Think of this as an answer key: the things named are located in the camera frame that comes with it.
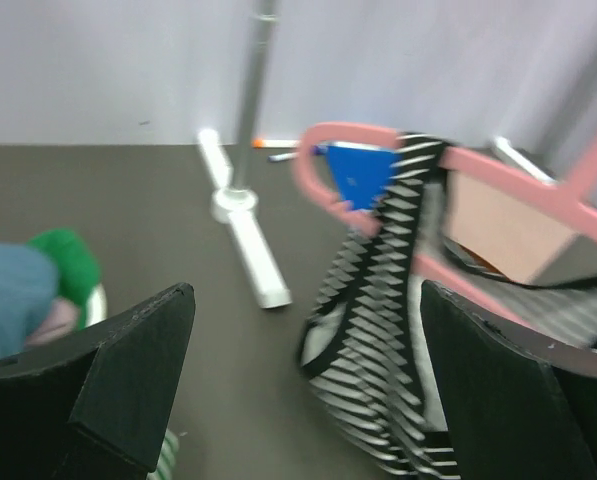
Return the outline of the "black white striped tank top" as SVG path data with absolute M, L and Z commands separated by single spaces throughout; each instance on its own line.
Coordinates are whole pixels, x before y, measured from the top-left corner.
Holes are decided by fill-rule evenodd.
M 325 159 L 326 147 L 334 142 L 365 143 L 331 140 L 313 148 L 312 162 L 321 182 L 339 194 Z M 427 248 L 434 247 L 435 233 L 446 234 L 443 204 L 441 187 L 430 185 L 419 228 Z M 421 290 L 428 279 L 410 276 L 399 292 L 392 293 L 383 280 L 370 279 L 369 261 L 362 260 L 347 290 L 335 303 L 322 306 L 319 298 L 326 277 L 341 250 L 305 326 L 298 350 L 301 373 L 343 434 L 385 471 L 400 479 L 465 479 L 422 324 Z M 581 342 L 569 344 L 547 334 L 536 320 L 513 322 L 593 351 Z

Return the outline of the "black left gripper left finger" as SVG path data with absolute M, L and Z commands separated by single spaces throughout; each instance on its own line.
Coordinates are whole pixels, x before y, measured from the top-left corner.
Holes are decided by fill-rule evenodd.
M 194 322 L 173 285 L 98 324 L 0 360 L 0 479 L 146 479 Z

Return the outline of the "thick pink plastic hanger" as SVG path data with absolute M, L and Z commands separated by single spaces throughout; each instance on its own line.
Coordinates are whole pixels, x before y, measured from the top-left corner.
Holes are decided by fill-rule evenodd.
M 369 211 L 348 201 L 320 180 L 312 162 L 315 146 L 331 140 L 358 141 L 393 150 L 397 161 L 384 193 Z M 464 173 L 525 203 L 597 245 L 597 208 L 589 195 L 597 187 L 597 139 L 553 185 L 497 160 L 422 133 L 349 122 L 325 122 L 300 140 L 293 165 L 299 188 L 324 211 L 347 224 L 351 236 L 326 277 L 319 301 L 335 303 L 347 290 L 361 261 L 369 261 L 371 280 L 383 280 L 397 293 L 410 276 L 433 280 L 505 318 L 527 324 L 536 320 L 549 335 L 581 342 L 597 353 L 597 275 L 546 284 L 525 284 L 489 271 L 480 258 L 438 232 L 427 248 L 420 233 L 425 192 L 442 189 L 441 215 L 448 219 L 449 175 Z

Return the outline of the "black right-side left gripper right finger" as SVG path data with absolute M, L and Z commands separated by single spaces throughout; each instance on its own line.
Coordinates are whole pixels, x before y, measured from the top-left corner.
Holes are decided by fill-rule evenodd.
M 597 353 L 426 280 L 421 318 L 465 479 L 597 479 Z

